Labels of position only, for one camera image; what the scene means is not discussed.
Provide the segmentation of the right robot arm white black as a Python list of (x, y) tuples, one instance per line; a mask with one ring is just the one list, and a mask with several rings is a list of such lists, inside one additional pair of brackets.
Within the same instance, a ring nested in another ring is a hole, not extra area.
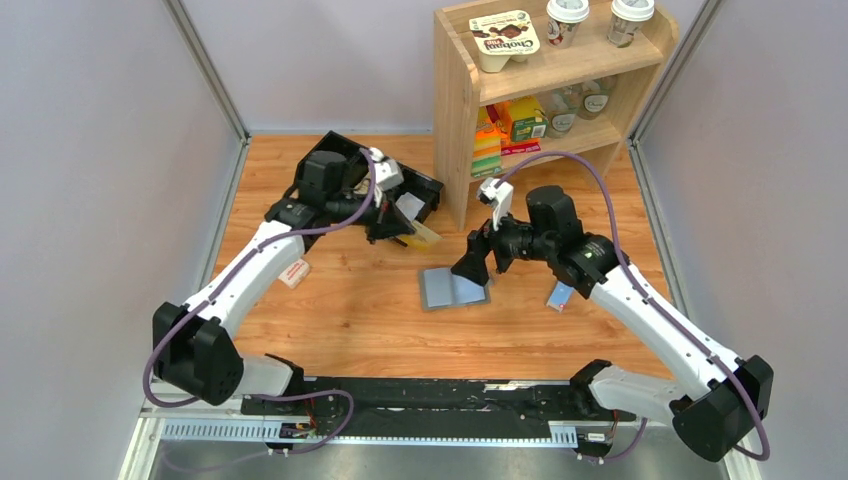
[(633, 332), (673, 374), (664, 380), (596, 359), (575, 374), (576, 403), (585, 414), (624, 411), (674, 429), (704, 460), (718, 462), (767, 415), (774, 380), (758, 355), (744, 359), (700, 330), (663, 298), (615, 243), (586, 232), (572, 198), (559, 186), (526, 196), (529, 218), (509, 211), (513, 187), (486, 179), (478, 199), (492, 216), (467, 237), (453, 274), (490, 281), (486, 260), (506, 272), (516, 260), (540, 261), (556, 280), (603, 308)]

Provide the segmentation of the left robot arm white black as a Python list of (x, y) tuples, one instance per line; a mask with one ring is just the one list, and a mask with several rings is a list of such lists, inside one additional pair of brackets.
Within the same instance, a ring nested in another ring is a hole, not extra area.
[(404, 182), (400, 164), (377, 148), (358, 152), (367, 167), (365, 194), (347, 174), (353, 160), (316, 150), (298, 168), (296, 197), (285, 196), (265, 214), (256, 233), (207, 286), (176, 305), (163, 303), (153, 315), (153, 350), (142, 377), (146, 398), (156, 406), (178, 402), (155, 396), (157, 378), (196, 401), (217, 406), (236, 394), (285, 400), (294, 368), (268, 356), (242, 356), (233, 339), (269, 287), (323, 235), (350, 225), (364, 227), (369, 241), (413, 232), (391, 192)]

